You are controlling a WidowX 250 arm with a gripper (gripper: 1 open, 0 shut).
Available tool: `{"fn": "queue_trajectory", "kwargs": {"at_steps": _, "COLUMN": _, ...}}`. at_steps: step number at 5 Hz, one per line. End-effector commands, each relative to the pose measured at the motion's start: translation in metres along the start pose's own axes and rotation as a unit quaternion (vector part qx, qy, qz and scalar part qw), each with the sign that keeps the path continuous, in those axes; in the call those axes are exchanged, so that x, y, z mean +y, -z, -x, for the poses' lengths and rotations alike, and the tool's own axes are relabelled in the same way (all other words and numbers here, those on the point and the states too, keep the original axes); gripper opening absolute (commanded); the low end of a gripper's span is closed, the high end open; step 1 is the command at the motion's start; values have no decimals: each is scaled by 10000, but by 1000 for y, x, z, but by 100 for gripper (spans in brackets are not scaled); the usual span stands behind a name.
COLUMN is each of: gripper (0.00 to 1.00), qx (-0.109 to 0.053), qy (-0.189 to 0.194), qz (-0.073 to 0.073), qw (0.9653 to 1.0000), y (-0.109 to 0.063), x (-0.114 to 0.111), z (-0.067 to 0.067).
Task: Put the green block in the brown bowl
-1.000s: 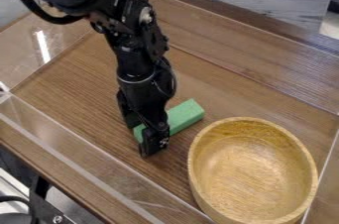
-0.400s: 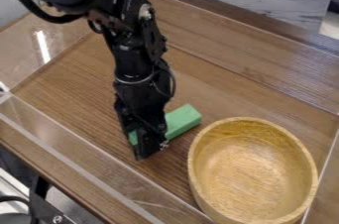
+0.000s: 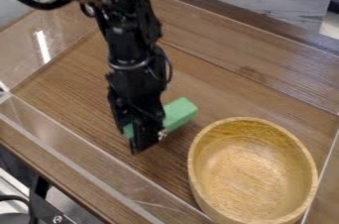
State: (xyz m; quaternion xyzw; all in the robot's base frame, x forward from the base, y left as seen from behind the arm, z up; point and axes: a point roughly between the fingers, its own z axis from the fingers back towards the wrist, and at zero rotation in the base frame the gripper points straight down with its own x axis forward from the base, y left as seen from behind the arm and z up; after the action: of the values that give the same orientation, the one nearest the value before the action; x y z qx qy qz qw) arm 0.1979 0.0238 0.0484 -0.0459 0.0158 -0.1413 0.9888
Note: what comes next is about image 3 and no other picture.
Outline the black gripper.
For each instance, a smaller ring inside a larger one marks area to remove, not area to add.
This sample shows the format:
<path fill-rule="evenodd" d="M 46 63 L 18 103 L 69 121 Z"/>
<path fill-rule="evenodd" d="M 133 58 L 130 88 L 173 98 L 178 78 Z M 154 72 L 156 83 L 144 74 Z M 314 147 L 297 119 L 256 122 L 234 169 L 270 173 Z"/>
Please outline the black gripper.
<path fill-rule="evenodd" d="M 145 151 L 158 142 L 158 132 L 164 129 L 165 116 L 130 116 L 129 104 L 141 98 L 160 99 L 166 84 L 172 80 L 172 64 L 162 49 L 153 46 L 145 60 L 125 67 L 110 65 L 113 71 L 105 75 L 110 113 L 121 134 L 130 134 L 129 148 L 133 154 Z"/>

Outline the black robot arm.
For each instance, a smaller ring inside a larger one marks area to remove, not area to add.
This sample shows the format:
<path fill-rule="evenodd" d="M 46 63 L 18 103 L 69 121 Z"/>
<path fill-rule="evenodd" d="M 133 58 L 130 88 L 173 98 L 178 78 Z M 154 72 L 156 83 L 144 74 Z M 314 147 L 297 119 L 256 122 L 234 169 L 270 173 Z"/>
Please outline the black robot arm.
<path fill-rule="evenodd" d="M 172 79 L 172 64 L 157 41 L 161 23 L 150 0 L 78 1 L 94 17 L 106 48 L 106 100 L 118 129 L 129 127 L 132 152 L 152 147 L 164 130 L 161 94 Z"/>

